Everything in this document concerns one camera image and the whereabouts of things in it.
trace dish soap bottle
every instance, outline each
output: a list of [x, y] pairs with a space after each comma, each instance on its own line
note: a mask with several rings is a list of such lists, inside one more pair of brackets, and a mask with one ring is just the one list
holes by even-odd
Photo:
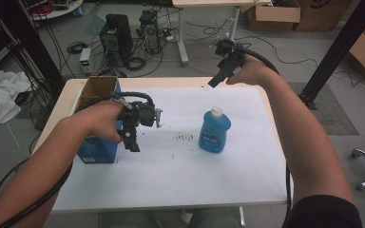
[[230, 126], [231, 122], [221, 108], [213, 106], [203, 115], [200, 148], [219, 154], [226, 144], [226, 133]]

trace person's left hand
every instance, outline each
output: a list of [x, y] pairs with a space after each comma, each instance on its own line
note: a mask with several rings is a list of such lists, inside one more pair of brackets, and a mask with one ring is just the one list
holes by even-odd
[[123, 138], [115, 129], [115, 122], [123, 110], [123, 105], [104, 101], [75, 113], [70, 118], [86, 131], [88, 136], [96, 136], [120, 143]]

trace bottle cap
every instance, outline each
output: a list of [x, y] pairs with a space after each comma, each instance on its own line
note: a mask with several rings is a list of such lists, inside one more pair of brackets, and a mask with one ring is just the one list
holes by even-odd
[[210, 113], [212, 114], [213, 118], [218, 119], [223, 115], [223, 110], [221, 110], [221, 108], [219, 108], [218, 106], [213, 106]]

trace hand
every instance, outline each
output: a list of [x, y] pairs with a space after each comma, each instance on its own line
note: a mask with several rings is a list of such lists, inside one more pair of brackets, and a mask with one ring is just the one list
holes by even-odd
[[85, 130], [87, 136], [120, 143], [123, 139], [115, 129], [115, 122], [123, 107], [122, 104], [104, 101], [77, 112], [70, 118]]
[[241, 71], [232, 77], [228, 78], [226, 83], [228, 85], [234, 85], [238, 83], [245, 83], [251, 86], [259, 85], [260, 79], [269, 74], [276, 74], [275, 71], [266, 66], [259, 59], [247, 55], [244, 55], [244, 64]]

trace table leg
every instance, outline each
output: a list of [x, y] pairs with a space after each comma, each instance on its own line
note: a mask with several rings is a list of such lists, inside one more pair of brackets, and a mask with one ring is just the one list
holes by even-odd
[[185, 44], [183, 42], [183, 8], [179, 9], [179, 35], [177, 37], [177, 45], [182, 59], [182, 67], [184, 67], [188, 64], [188, 55], [186, 54]]
[[236, 6], [233, 9], [234, 21], [230, 27], [229, 40], [234, 41], [234, 34], [236, 32], [237, 22], [239, 21], [239, 15], [240, 15], [240, 6]]

